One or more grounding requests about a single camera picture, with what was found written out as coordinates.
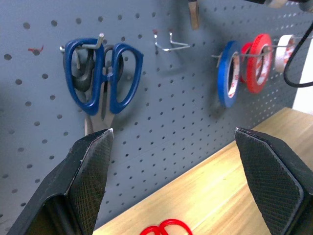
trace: white wall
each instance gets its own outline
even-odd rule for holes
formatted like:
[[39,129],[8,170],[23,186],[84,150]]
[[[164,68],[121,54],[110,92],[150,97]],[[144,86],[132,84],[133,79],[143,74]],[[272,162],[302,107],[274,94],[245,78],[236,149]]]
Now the white wall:
[[[300,83],[313,81],[313,40],[309,48],[308,56],[302,71]],[[313,87],[298,88],[293,103],[293,109],[313,115]]]

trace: wooden desk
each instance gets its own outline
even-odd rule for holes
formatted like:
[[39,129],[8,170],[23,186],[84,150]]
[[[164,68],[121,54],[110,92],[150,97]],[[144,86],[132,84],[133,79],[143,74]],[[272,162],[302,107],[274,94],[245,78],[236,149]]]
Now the wooden desk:
[[[254,130],[284,140],[313,169],[313,116],[285,108]],[[235,142],[93,234],[139,235],[169,218],[184,221],[194,235],[270,234],[247,186]],[[167,230],[170,235],[185,234],[175,226]]]

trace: gray pegboard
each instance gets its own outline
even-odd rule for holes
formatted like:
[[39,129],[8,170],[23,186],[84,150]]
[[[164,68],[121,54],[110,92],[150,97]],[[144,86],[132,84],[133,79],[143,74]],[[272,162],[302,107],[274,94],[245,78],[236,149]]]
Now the gray pegboard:
[[[104,32],[105,44],[124,41],[144,54],[138,92],[113,123],[112,163],[96,227],[233,141],[236,126],[252,128],[283,106],[292,106],[296,89],[272,71],[260,94],[250,94],[240,84],[235,105],[221,107],[211,55],[230,40],[245,43],[260,33],[301,36],[312,15],[292,3],[270,9],[243,0],[201,0],[200,19],[200,29],[192,31],[187,1],[177,0],[2,3],[0,234],[84,135],[84,113],[69,95],[58,50],[69,40]],[[192,47],[156,54],[154,29],[165,47],[168,29],[174,40]],[[308,46],[291,66],[293,81],[300,79]],[[134,64],[131,56],[124,56],[121,97]]]

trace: red scissor handle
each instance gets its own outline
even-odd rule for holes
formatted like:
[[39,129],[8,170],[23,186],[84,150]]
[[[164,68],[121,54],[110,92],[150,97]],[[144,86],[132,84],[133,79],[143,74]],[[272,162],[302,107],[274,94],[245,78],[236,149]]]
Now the red scissor handle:
[[158,226],[150,226],[150,227],[146,228],[144,231],[142,231],[140,235],[147,235],[147,234],[152,233],[152,232],[154,232],[155,235],[169,235],[167,233],[167,231],[165,230],[165,227],[167,227],[169,225],[181,226],[182,228],[184,228],[186,230],[186,232],[188,232],[188,235],[193,235],[190,228],[184,222],[182,222],[178,219],[167,219],[167,220],[163,221],[159,227]]

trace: red tape roll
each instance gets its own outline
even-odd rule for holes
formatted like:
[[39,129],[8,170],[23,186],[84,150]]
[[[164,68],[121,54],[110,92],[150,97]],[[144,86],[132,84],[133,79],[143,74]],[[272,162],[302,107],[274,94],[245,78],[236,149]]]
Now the red tape roll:
[[[250,49],[252,47],[253,43],[246,43],[243,48],[241,48],[241,54],[250,54]],[[240,81],[242,83],[246,83],[246,67],[248,63],[248,57],[243,56],[242,57],[242,68],[241,68],[241,75],[240,75]]]
[[270,51],[264,56],[249,57],[247,64],[247,86],[251,93],[260,93],[265,86],[272,63],[271,38],[268,34],[259,35],[253,42],[250,54],[259,55]]

